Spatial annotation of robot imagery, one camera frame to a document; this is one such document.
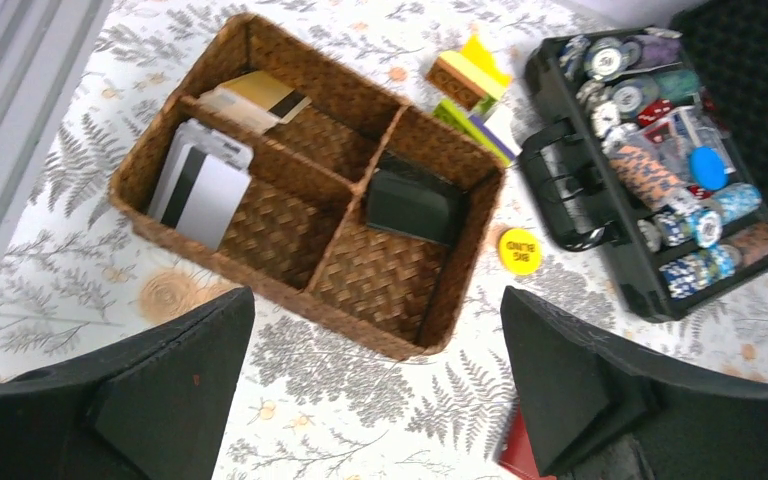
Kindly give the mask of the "red card holder wallet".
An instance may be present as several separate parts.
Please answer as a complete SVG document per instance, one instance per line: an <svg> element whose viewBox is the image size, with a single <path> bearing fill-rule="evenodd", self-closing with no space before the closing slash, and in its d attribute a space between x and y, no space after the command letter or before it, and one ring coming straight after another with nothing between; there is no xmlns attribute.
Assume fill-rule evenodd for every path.
<svg viewBox="0 0 768 480"><path fill-rule="evenodd" d="M497 455L497 463L519 479L555 480L552 475L541 475L532 451L521 410L513 410L507 433Z"/></svg>

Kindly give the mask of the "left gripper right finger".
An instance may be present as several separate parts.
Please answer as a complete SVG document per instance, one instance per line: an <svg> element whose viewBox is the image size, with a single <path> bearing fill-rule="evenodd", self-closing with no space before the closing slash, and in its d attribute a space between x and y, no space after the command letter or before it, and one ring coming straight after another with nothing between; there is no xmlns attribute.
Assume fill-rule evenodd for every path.
<svg viewBox="0 0 768 480"><path fill-rule="evenodd" d="M500 313L542 474L768 479L768 383L658 353L514 287Z"/></svg>

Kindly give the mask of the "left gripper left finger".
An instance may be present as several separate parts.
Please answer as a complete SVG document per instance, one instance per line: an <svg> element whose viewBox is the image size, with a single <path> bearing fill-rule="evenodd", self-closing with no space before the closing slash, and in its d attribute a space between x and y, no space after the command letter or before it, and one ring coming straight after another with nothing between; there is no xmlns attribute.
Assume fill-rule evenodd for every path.
<svg viewBox="0 0 768 480"><path fill-rule="evenodd" d="M0 383L0 479L208 479L255 319L237 288Z"/></svg>

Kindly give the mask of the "black VIP card stack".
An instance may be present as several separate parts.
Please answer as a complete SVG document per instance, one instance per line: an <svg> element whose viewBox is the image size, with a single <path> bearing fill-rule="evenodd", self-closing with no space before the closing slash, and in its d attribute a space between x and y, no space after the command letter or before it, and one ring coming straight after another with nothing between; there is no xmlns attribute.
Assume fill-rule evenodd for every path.
<svg viewBox="0 0 768 480"><path fill-rule="evenodd" d="M366 224L452 247L468 210L466 193L431 170L382 153L365 196Z"/></svg>

